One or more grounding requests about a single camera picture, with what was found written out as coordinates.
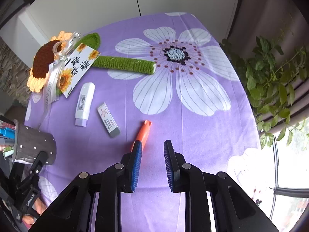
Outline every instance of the white printed label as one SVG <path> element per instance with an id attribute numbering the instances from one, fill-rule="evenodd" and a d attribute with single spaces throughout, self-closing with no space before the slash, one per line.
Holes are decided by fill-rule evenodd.
<path id="1" fill-rule="evenodd" d="M 105 103 L 98 107 L 98 113 L 109 133 L 118 127 Z"/>
<path id="2" fill-rule="evenodd" d="M 86 99 L 86 95 L 80 96 L 79 101 L 78 101 L 78 107 L 77 107 L 78 111 L 84 110 L 85 99 Z"/>

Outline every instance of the flower center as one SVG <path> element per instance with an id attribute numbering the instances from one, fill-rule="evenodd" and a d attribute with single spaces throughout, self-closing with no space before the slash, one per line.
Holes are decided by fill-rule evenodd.
<path id="1" fill-rule="evenodd" d="M 177 60 L 177 61 L 182 60 L 185 57 L 183 50 L 176 49 L 176 48 L 170 49 L 169 51 L 166 52 L 166 54 L 168 54 L 170 59 L 174 59 L 174 60 Z"/>
<path id="2" fill-rule="evenodd" d="M 162 50 L 167 61 L 180 63 L 181 65 L 186 65 L 187 60 L 191 59 L 188 52 L 185 51 L 186 47 L 178 48 L 175 46 L 170 46 Z"/>

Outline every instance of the ribbon bow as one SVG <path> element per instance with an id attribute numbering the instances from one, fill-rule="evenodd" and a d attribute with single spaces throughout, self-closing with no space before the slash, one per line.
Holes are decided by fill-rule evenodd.
<path id="1" fill-rule="evenodd" d="M 65 66 L 66 58 L 73 52 L 75 44 L 82 38 L 82 34 L 74 32 L 72 36 L 66 41 L 57 42 L 53 46 L 53 53 L 55 54 L 55 61 L 53 67 L 48 73 L 47 83 L 44 85 L 44 112 L 41 121 L 38 125 L 38 129 L 42 125 L 44 119 L 46 118 L 48 112 L 50 111 L 50 105 L 52 102 L 59 99 L 60 93 L 60 79 L 61 73 Z M 60 52 L 57 51 L 59 45 L 62 45 Z"/>

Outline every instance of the gray pen holder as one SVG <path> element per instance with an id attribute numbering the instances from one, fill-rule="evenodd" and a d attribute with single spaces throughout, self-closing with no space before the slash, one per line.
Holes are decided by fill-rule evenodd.
<path id="1" fill-rule="evenodd" d="M 48 155 L 46 165 L 55 162 L 57 147 L 54 137 L 50 133 L 25 126 L 14 120 L 16 125 L 13 161 L 32 164 L 38 154 L 44 151 Z"/>

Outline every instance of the gift tag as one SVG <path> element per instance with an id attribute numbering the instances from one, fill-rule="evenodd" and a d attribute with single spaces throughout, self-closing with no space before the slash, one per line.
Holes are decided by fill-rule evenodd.
<path id="1" fill-rule="evenodd" d="M 95 49 L 81 43 L 72 54 L 66 58 L 59 86 L 66 98 L 100 54 L 101 53 Z"/>

